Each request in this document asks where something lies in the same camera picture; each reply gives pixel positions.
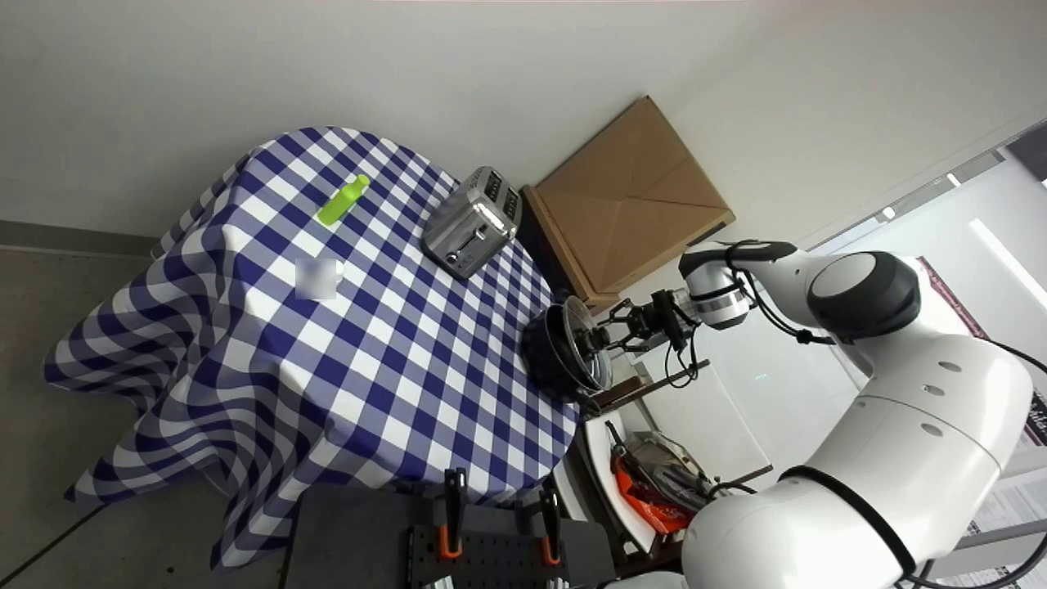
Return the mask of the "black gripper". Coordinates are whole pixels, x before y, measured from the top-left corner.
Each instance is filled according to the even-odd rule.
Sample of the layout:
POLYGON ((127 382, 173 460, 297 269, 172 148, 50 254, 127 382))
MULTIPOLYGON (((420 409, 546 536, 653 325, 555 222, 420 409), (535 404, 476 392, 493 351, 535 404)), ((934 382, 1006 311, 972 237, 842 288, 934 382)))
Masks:
POLYGON ((636 325, 636 335, 614 338, 605 330, 605 351, 641 352, 657 342, 685 351, 696 319, 678 304, 670 291, 654 291, 649 304, 621 302, 598 325, 636 325))

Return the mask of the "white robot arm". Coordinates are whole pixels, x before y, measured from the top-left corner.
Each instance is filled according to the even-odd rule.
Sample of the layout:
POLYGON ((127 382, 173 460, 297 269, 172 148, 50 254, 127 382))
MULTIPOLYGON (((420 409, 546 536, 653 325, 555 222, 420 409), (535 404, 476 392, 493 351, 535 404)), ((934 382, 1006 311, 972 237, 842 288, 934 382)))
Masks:
POLYGON ((954 554, 1034 403, 1014 351, 934 317, 925 277, 893 251, 743 240, 694 247, 678 273, 701 325, 733 327, 764 293, 823 327, 860 367, 865 390, 774 488, 696 509, 674 568, 601 589, 890 589, 954 554))

